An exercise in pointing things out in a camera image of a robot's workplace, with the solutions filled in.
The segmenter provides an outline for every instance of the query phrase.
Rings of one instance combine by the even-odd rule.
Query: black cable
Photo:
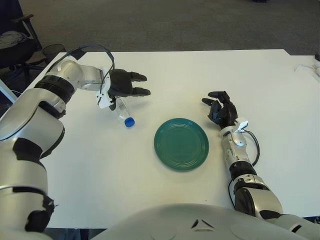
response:
[[[233,208],[236,208],[236,206],[234,204],[234,201],[232,201],[232,197],[231,197],[231,194],[230,194],[230,185],[231,185],[231,183],[232,183],[232,179],[230,180],[229,185],[228,185],[228,193],[229,193],[229,198],[230,198],[230,201],[232,202]]]
[[[62,57],[60,57],[57,61],[54,62],[54,64],[52,64],[49,69],[46,72],[49,72],[54,66],[56,66],[59,62],[61,62],[63,59],[65,59],[66,57],[70,56],[73,52],[77,51],[77,50],[82,50],[82,49],[86,49],[86,48],[98,48],[98,49],[102,49],[111,59],[112,62],[112,68],[115,69],[115,58],[112,55],[112,53],[110,52],[109,49],[105,48],[104,46],[101,45],[97,45],[97,44],[87,44],[87,45],[81,45],[78,46],[74,49],[72,49],[71,51],[66,52]]]
[[[252,163],[252,166],[255,166],[259,160],[259,157],[260,157],[260,145],[259,145],[259,142],[258,142],[256,136],[251,131],[244,130],[244,132],[249,134],[252,137],[252,139],[255,143],[255,146],[256,146],[256,157],[255,157],[254,162]]]
[[[254,162],[252,163],[252,166],[255,166],[257,164],[258,160],[259,160],[259,157],[260,157],[260,145],[259,145],[259,142],[258,142],[256,136],[253,134],[253,132],[248,131],[248,130],[244,130],[244,132],[249,134],[252,137],[252,139],[253,139],[253,141],[255,143],[255,146],[256,146],[256,157],[255,157]],[[232,200],[232,197],[231,197],[231,194],[230,194],[230,185],[231,185],[231,183],[232,183],[232,179],[230,180],[229,185],[228,185],[228,193],[229,193],[229,198],[230,198],[230,201],[231,201],[233,207],[236,208],[235,203]]]

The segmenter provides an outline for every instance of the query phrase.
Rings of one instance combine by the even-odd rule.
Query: white table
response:
[[[162,204],[231,208],[219,128],[201,102],[208,92],[224,90],[258,138],[261,156],[255,169],[284,212],[320,215],[320,86],[307,69],[294,72],[298,64],[311,65],[311,56],[290,56],[284,50],[113,54],[116,68],[148,77],[134,85],[150,89],[151,95],[126,99],[136,121],[131,129],[118,122],[115,112],[99,109],[94,92],[73,95],[61,119],[64,139],[42,160],[49,196],[58,204],[49,227],[109,228]],[[79,63],[110,66],[102,52],[87,53]],[[172,171],[156,156],[155,132],[172,118],[190,119],[207,134],[209,154],[196,170]],[[248,143],[254,160],[255,146],[249,138]]]

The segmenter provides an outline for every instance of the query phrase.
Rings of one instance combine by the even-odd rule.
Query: blue bottle cap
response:
[[[132,117],[128,117],[126,120],[124,120],[124,124],[127,128],[130,128],[135,125],[135,120]]]

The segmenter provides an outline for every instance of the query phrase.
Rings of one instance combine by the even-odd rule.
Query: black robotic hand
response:
[[[108,95],[113,99],[113,105],[110,106],[111,110],[116,108],[116,97],[142,97],[148,96],[151,92],[142,87],[133,87],[132,82],[145,82],[147,77],[137,72],[127,72],[123,69],[113,69],[110,71],[111,86]]]
[[[230,97],[225,91],[212,91],[208,94],[209,97],[218,99],[202,98],[202,102],[211,106],[209,119],[218,124],[221,129],[235,125],[235,120],[238,118],[235,105],[230,101]]]

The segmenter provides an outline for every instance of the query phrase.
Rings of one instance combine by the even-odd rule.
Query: chair armrest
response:
[[[30,18],[32,18],[34,15],[33,14],[28,14],[28,15],[23,15],[19,18],[16,18],[16,19],[11,19],[10,21],[15,23],[15,24],[18,24],[18,23],[21,23],[22,21],[26,21],[26,20],[29,20]]]

